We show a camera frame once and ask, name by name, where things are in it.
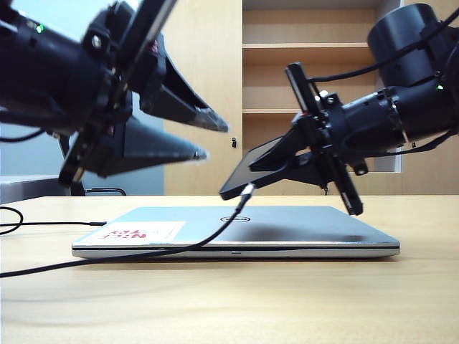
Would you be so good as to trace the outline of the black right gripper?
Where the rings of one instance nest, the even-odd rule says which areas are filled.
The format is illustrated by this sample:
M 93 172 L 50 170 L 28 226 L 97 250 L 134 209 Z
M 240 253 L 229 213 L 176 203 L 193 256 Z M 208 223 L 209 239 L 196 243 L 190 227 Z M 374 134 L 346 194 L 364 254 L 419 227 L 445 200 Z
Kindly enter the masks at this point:
M 278 171 L 280 178 L 327 186 L 333 182 L 350 215 L 363 213 L 359 198 L 347 167 L 355 174 L 368 172 L 362 157 L 346 155 L 333 141 L 333 127 L 327 112 L 317 105 L 301 63 L 289 64 L 285 73 L 301 107 L 301 114 L 294 120 L 291 129 L 283 136 L 260 146 L 260 153 L 250 161 L 251 171 Z

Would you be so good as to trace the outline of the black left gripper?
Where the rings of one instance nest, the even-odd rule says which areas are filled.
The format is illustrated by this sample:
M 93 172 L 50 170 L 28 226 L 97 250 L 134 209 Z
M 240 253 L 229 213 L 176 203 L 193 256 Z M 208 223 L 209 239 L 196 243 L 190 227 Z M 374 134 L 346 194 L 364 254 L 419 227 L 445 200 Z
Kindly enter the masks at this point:
M 174 1 L 143 1 L 134 11 L 122 1 L 100 12 L 82 41 L 69 95 L 83 121 L 67 152 L 59 181 L 70 185 L 85 171 L 102 177 L 142 168 L 200 161 L 205 149 L 143 124 L 132 115 L 132 94 L 142 112 L 226 133 L 229 125 L 182 77 L 169 58 L 161 29 Z

